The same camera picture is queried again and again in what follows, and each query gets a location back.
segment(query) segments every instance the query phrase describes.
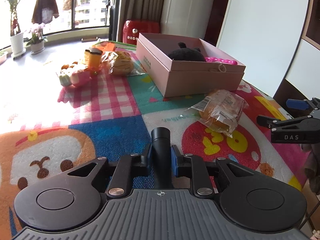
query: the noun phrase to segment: white ring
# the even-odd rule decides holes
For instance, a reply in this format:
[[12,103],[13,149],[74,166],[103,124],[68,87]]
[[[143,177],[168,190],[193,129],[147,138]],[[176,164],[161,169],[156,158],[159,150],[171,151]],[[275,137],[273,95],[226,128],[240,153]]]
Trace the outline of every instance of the white ring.
[[223,64],[219,64],[218,69],[219,69],[220,72],[223,72],[223,73],[227,72],[227,68],[226,68],[226,66],[223,65]]

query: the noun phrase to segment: black tube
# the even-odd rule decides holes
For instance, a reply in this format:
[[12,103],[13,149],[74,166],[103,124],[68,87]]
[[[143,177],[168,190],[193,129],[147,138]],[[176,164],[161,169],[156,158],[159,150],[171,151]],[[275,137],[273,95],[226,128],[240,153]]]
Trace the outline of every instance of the black tube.
[[154,188],[173,188],[171,177],[170,131],[164,127],[151,132]]

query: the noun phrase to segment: hanging clothes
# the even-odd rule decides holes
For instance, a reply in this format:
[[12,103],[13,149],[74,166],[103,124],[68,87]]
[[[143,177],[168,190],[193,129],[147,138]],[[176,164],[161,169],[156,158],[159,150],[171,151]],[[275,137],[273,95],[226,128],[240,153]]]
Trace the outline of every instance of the hanging clothes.
[[50,23],[52,22],[52,19],[59,17],[59,10],[57,6],[56,0],[41,0],[41,3],[39,4],[39,1],[36,1],[35,8],[33,10],[33,16],[32,16],[32,23]]
[[[78,0],[76,0],[76,4],[75,4],[75,7],[79,6],[78,4]],[[72,0],[63,0],[63,10],[64,11],[68,11],[68,10],[71,10],[71,7],[72,7]]]

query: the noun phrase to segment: flower pot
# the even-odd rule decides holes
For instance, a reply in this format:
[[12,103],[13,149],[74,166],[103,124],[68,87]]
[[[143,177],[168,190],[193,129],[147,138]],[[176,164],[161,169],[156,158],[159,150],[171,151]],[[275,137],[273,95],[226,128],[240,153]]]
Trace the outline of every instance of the flower pot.
[[2,64],[3,62],[5,62],[5,60],[7,59],[7,54],[8,54],[8,52],[5,51],[4,54],[2,54],[2,55],[0,56],[0,64]]
[[18,56],[24,53],[23,49],[23,32],[10,37],[12,54]]
[[41,41],[40,43],[37,43],[37,44],[31,44],[30,48],[31,48],[31,54],[38,54],[44,50],[44,42]]

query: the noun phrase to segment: curtain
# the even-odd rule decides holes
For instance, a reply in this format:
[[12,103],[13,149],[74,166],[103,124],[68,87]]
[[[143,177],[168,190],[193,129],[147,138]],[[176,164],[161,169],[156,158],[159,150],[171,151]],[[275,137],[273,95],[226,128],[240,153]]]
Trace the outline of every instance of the curtain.
[[164,0],[120,0],[117,41],[122,41],[122,29],[127,20],[160,22]]

